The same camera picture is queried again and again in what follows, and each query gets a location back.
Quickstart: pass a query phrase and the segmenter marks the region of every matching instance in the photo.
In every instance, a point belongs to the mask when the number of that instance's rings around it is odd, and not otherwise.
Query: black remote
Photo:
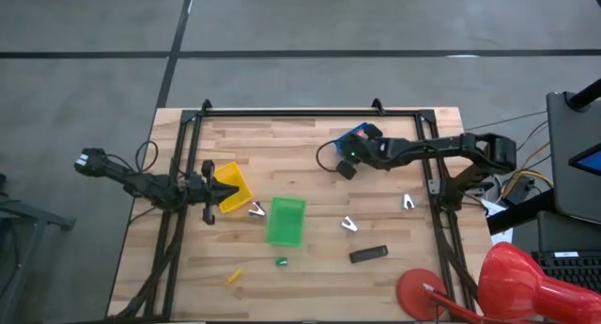
[[[388,247],[386,245],[380,245],[369,249],[358,250],[348,254],[348,257],[350,258],[350,263],[358,263],[368,259],[383,257],[387,254]]]

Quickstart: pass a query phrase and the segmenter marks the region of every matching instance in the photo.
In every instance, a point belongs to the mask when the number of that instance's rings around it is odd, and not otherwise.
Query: yellow pencil
[[[241,273],[242,269],[234,271],[234,273],[232,273],[232,275],[227,278],[227,283],[225,285],[230,285],[232,282],[236,281],[236,279],[238,278],[238,276],[240,276]]]

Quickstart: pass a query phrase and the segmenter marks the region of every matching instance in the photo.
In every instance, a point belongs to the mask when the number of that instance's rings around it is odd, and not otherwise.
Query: green bin
[[[273,197],[268,213],[267,243],[300,246],[307,202],[294,198]]]

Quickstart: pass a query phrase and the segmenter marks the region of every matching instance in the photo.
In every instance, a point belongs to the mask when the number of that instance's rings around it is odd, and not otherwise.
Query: wooden tabletop
[[[441,137],[463,131],[457,108],[434,109]],[[157,112],[151,133],[160,148],[151,169],[155,174],[168,172],[180,113],[180,109]],[[267,244],[267,219],[250,218],[249,206],[228,214],[215,209],[213,226],[202,222],[202,206],[190,207],[173,320],[412,319],[397,304],[398,278],[414,268],[439,275],[421,164],[414,162],[390,172],[359,165],[350,181],[316,164],[319,145],[364,121],[375,123],[389,137],[417,138],[414,121],[407,117],[203,118],[196,170],[200,171],[204,159],[214,160],[217,166],[236,162],[254,200],[261,202],[268,216],[274,196],[306,200],[304,240],[298,248]],[[185,148],[182,170],[187,153]],[[149,150],[146,158],[153,156]],[[320,158],[334,167],[338,156],[333,147],[326,147]],[[469,164],[459,158],[446,162],[452,176]],[[404,193],[411,195],[416,209],[400,207]],[[136,201],[132,217],[149,207],[145,200]],[[468,270],[477,281],[492,245],[485,215],[471,206],[464,206],[457,215]],[[345,216],[354,220],[359,231],[350,233],[341,226]],[[130,226],[109,315],[123,309],[150,274],[160,221],[161,213],[155,210]],[[349,262],[348,253],[382,244],[388,246],[388,256]],[[275,266],[281,256],[288,257],[287,267]],[[238,280],[225,285],[236,269],[242,269]],[[162,306],[165,276],[157,308]],[[460,300],[456,275],[454,284]]]

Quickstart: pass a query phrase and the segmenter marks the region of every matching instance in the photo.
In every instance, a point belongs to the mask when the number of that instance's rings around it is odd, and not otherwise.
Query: red lamp
[[[422,271],[407,271],[397,285],[399,303],[419,320],[436,319],[444,307],[470,323],[515,323],[535,315],[561,323],[601,323],[600,295],[547,277],[534,260],[509,243],[493,246],[480,272],[478,303],[485,316],[447,299],[440,278]]]

